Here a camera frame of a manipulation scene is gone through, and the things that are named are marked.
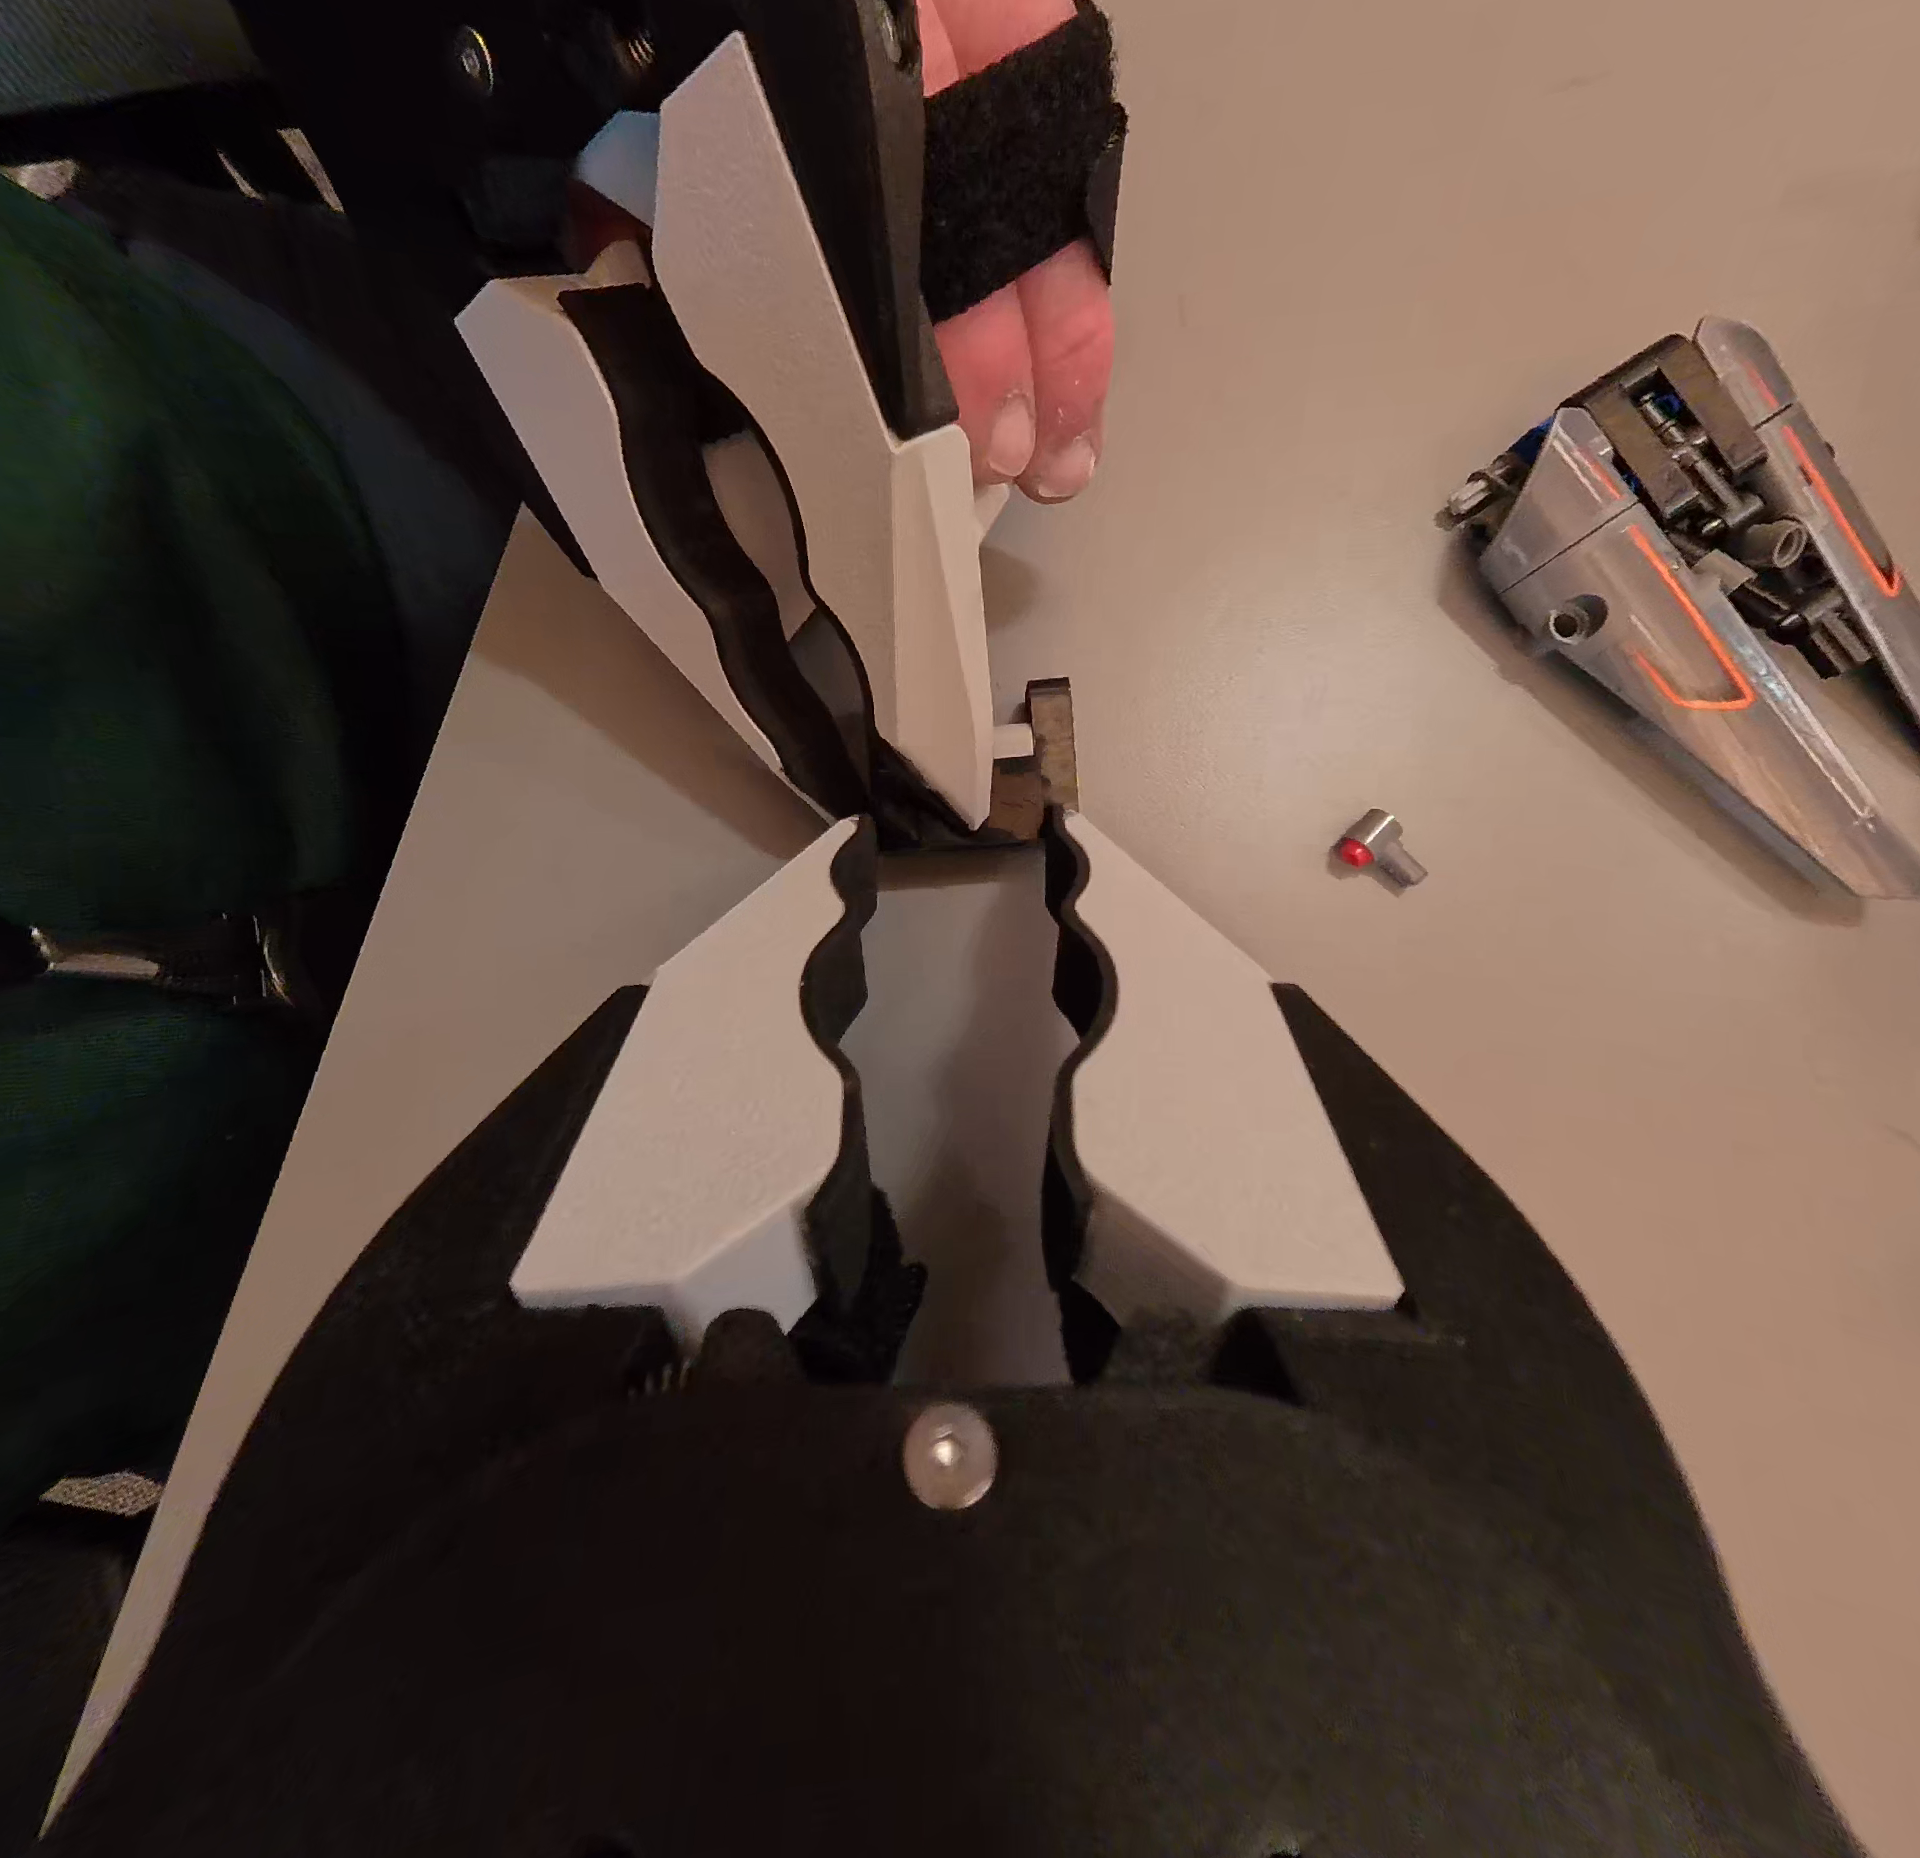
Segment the person's left hand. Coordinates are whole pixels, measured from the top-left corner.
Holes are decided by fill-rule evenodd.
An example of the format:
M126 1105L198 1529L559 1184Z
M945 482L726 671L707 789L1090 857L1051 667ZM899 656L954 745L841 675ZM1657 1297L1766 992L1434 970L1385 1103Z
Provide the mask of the person's left hand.
M925 91L1043 39L1077 0L916 0ZM1114 309L1096 250L1077 239L935 328L978 488L1033 501L1082 493L1104 447Z

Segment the small black lego assembly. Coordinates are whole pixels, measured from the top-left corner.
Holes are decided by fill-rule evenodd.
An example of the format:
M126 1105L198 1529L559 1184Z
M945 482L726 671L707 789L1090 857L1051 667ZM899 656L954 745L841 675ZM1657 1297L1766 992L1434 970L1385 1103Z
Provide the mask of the small black lego assembly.
M881 853L892 857L1009 852L1034 845L1053 810L1081 807L1072 684L1034 677L1020 716L993 730L989 811L968 825L889 741L873 750L873 810Z

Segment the grey lego pin red tip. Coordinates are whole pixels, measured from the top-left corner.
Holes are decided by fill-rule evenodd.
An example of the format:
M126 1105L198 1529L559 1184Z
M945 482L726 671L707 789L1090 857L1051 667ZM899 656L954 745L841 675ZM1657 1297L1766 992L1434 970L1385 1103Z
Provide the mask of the grey lego pin red tip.
M1331 845L1331 857L1344 869L1398 890L1413 890L1428 880L1428 868L1407 843L1403 819L1383 807L1354 817Z

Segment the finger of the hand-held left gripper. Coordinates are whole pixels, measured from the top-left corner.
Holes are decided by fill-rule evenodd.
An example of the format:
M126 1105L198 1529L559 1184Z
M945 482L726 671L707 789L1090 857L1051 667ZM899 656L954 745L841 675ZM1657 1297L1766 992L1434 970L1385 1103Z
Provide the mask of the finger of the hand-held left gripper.
M665 287L639 276L496 280L458 332L533 460L589 572L748 750L832 817L873 810L874 728L851 681L805 669L780 590L734 534L709 433L774 462L777 512L801 510L746 405L697 358Z
M957 423L903 437L883 414L742 31L665 100L652 256L790 488L877 743L977 832L997 712L971 446Z

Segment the person's green shirt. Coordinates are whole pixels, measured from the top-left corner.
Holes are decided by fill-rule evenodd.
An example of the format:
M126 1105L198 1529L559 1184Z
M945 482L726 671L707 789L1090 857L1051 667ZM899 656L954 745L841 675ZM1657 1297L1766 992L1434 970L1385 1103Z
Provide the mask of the person's green shirt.
M165 1462L523 506L340 214L131 169L2 226L2 1491Z

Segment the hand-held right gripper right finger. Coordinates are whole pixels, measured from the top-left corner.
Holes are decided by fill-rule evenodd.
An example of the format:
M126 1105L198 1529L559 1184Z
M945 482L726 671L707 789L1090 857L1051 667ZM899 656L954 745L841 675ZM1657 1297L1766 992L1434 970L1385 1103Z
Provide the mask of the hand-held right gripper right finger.
M1090 817L1047 825L1048 1268L1102 1311L1392 1311L1405 1279L1277 982Z

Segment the grey pointed lego wing assembly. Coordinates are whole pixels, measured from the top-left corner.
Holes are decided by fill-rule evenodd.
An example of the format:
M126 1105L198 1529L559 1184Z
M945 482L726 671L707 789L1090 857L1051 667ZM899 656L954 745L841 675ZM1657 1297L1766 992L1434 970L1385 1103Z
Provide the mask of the grey pointed lego wing assembly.
M1782 862L1917 899L1917 837L1812 691L1868 673L1917 716L1917 573L1758 328L1704 316L1639 350L1437 521L1534 650Z

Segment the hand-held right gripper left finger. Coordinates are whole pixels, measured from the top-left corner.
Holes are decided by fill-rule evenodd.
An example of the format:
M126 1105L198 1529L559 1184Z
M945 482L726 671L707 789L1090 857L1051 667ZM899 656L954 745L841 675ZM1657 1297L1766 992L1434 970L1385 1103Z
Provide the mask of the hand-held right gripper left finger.
M853 1305L874 1185L843 1044L877 868L844 817L660 963L513 1270L523 1307Z

